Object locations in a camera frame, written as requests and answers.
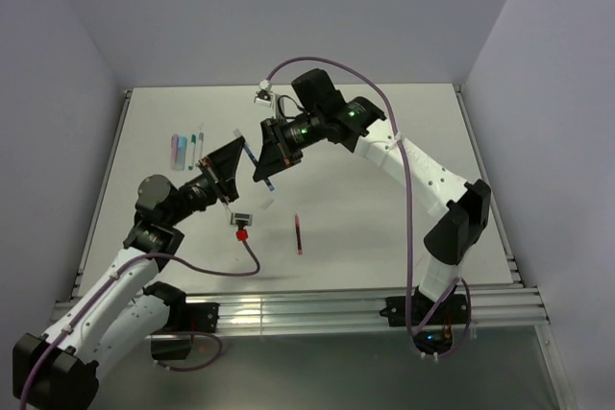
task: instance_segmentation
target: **white wall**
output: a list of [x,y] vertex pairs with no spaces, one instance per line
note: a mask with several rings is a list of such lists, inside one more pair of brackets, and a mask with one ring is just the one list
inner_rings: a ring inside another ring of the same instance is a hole
[[0,407],[11,350],[72,286],[120,108],[66,0],[0,0]]
[[508,0],[465,87],[584,409],[615,406],[615,0]]
[[305,54],[382,83],[462,83],[504,1],[71,0],[125,86],[251,84]]

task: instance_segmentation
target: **red marker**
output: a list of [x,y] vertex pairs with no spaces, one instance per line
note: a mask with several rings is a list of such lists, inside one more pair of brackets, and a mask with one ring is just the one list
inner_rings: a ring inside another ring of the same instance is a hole
[[304,249],[301,247],[301,230],[299,228],[299,215],[295,213],[295,231],[297,232],[297,254],[304,254]]

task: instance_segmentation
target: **white table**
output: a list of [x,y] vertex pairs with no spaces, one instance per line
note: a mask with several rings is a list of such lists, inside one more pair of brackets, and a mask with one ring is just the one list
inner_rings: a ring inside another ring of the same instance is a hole
[[[385,84],[400,130],[450,170],[474,181],[480,176],[469,135],[450,84]],[[347,101],[362,95],[382,107],[365,85],[340,85]],[[289,93],[289,86],[276,91]],[[198,174],[169,165],[173,133],[202,130],[204,153],[234,139],[239,128],[258,155],[260,120],[269,109],[252,103],[253,86],[137,88],[134,90],[112,160],[95,227],[88,240],[79,295],[111,264],[133,225],[140,182],[163,174],[181,185]],[[305,150],[300,165],[252,182],[254,167],[242,155],[237,172],[240,198],[233,211],[254,213],[250,243],[262,262],[255,277],[210,277],[169,264],[160,279],[189,294],[286,293],[294,291],[397,288],[406,285],[404,189],[375,165],[341,146],[322,141]],[[298,212],[304,254],[297,255],[293,217]],[[415,201],[415,280],[425,270],[423,237],[435,224]],[[236,242],[224,207],[216,204],[178,225],[185,234],[178,255],[219,271],[243,272],[253,265]],[[471,285],[509,284],[511,273],[493,216],[467,255],[462,275]]]

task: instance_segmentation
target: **red cap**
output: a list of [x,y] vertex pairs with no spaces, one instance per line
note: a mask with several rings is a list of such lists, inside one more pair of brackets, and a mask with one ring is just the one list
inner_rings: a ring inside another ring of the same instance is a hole
[[248,231],[246,229],[239,229],[236,233],[236,236],[239,242],[248,240]]

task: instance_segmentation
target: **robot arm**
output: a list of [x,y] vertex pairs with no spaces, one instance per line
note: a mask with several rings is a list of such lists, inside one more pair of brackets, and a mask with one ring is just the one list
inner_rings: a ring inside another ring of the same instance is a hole
[[[396,181],[406,185],[402,155],[390,124],[378,120],[369,131],[367,136],[358,140],[355,154],[375,163]],[[484,181],[468,184],[467,180],[447,170],[407,138],[403,142],[410,163],[414,194],[428,213],[439,220],[426,237],[425,244],[432,258],[418,284],[421,294],[431,301],[437,301],[458,276],[463,256],[486,226],[490,190]],[[470,197],[474,200],[466,204]],[[442,248],[439,245],[442,241],[450,245]]]
[[[378,107],[361,97],[346,103],[320,69],[307,72],[292,86],[304,111],[290,121],[274,117],[261,122],[263,144],[254,181],[300,163],[303,149],[327,139],[376,163],[405,184],[397,140]],[[276,95],[262,87],[258,99],[275,102]],[[163,328],[189,329],[182,328],[185,293],[181,290],[157,282],[144,288],[137,301],[130,301],[168,262],[169,258],[156,253],[173,255],[178,250],[184,238],[175,228],[179,222],[217,201],[228,204],[238,198],[234,174],[244,142],[240,137],[204,157],[199,165],[201,175],[180,188],[160,175],[141,183],[135,225],[107,272],[43,335],[26,334],[15,345],[16,397],[22,396],[30,381],[26,398],[35,407],[85,410],[98,390],[99,379],[145,336]],[[407,139],[404,147],[415,191],[439,219],[424,240],[432,258],[412,297],[408,317],[413,322],[426,317],[455,280],[465,253],[479,239],[487,223],[490,189],[481,180],[469,184],[447,171]]]

